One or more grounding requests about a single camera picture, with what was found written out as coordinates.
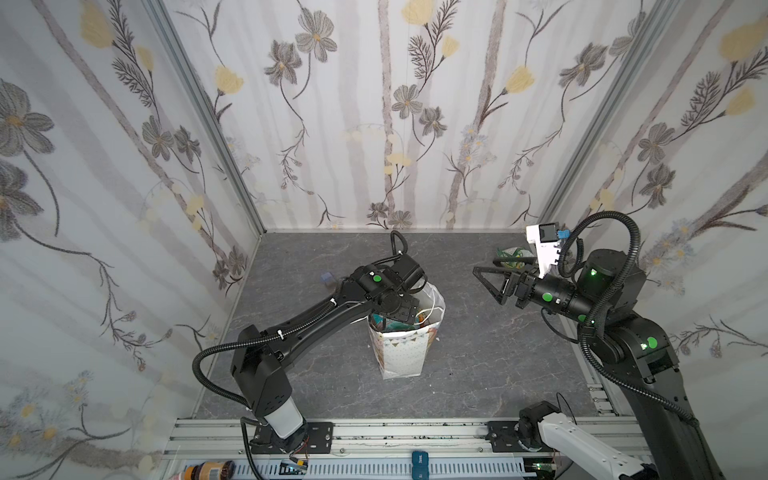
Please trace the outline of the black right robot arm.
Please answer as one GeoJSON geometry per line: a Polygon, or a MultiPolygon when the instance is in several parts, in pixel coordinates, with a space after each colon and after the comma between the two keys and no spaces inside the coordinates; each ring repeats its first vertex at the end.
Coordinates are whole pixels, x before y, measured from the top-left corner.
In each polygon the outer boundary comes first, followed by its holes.
{"type": "Polygon", "coordinates": [[[623,391],[652,460],[619,452],[547,401],[521,410],[520,446],[555,450],[596,479],[723,478],[692,411],[669,336],[634,310],[646,281],[637,263],[641,233],[635,221],[603,211],[570,232],[555,223],[533,225],[528,240],[536,253],[520,258],[520,268],[497,258],[491,267],[474,267],[474,276],[499,304],[534,303],[576,324],[572,343],[623,391]]]}

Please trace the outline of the green snack packet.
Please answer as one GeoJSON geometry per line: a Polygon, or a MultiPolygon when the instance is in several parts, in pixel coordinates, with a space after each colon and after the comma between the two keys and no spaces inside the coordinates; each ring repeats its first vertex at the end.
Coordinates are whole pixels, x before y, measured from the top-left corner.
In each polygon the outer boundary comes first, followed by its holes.
{"type": "Polygon", "coordinates": [[[526,248],[516,247],[498,249],[493,264],[514,270],[525,270],[528,265],[536,265],[536,256],[526,248]]]}

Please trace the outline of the teal Fox's candy packet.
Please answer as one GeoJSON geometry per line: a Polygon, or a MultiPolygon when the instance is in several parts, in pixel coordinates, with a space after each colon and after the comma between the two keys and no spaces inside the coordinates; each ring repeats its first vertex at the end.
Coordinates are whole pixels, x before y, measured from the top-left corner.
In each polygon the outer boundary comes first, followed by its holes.
{"type": "Polygon", "coordinates": [[[408,324],[396,320],[389,320],[383,317],[374,317],[370,321],[370,326],[379,333],[394,333],[418,330],[422,327],[420,323],[408,324]]]}

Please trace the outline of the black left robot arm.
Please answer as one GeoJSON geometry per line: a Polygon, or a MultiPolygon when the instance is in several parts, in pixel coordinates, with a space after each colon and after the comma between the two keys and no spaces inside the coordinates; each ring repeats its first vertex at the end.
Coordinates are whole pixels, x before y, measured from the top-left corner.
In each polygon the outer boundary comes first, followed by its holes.
{"type": "Polygon", "coordinates": [[[260,331],[250,326],[236,342],[199,352],[192,360],[196,380],[208,391],[234,401],[251,412],[244,424],[263,424],[272,431],[271,444],[293,453],[309,439],[305,417],[293,400],[287,370],[316,344],[359,320],[376,331],[399,322],[415,326],[416,294],[426,287],[423,268],[408,255],[408,243],[397,230],[390,232],[392,254],[358,267],[342,278],[334,292],[299,315],[260,331]],[[233,353],[230,375],[239,391],[232,392],[202,371],[202,362],[219,353],[233,353]]]}

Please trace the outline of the white patterned paper bag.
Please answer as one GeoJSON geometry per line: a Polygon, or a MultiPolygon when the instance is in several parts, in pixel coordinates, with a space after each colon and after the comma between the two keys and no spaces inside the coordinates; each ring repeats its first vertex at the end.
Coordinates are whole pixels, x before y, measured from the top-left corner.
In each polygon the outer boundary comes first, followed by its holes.
{"type": "Polygon", "coordinates": [[[368,316],[371,346],[384,380],[419,376],[443,322],[445,300],[433,284],[427,282],[414,297],[419,300],[417,320],[422,327],[418,330],[379,333],[370,326],[374,314],[368,316]]]}

